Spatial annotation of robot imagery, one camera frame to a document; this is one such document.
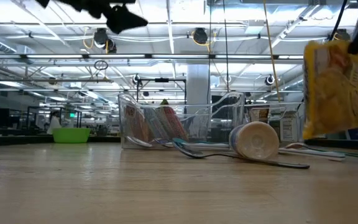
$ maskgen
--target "chip bag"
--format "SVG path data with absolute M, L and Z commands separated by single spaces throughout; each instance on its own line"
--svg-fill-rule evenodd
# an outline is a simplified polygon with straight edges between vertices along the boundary
M 349 42 L 310 42 L 305 47 L 303 138 L 358 128 L 358 54 Z

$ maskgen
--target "wooden table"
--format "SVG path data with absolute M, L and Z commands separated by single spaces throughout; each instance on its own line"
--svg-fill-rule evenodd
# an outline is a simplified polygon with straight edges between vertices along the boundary
M 118 144 L 0 147 L 2 223 L 357 223 L 358 159 L 293 170 Z

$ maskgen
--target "green bowl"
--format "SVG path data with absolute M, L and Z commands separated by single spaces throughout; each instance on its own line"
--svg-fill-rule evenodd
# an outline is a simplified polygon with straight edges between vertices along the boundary
M 56 128 L 53 140 L 55 143 L 86 143 L 90 133 L 89 128 Z

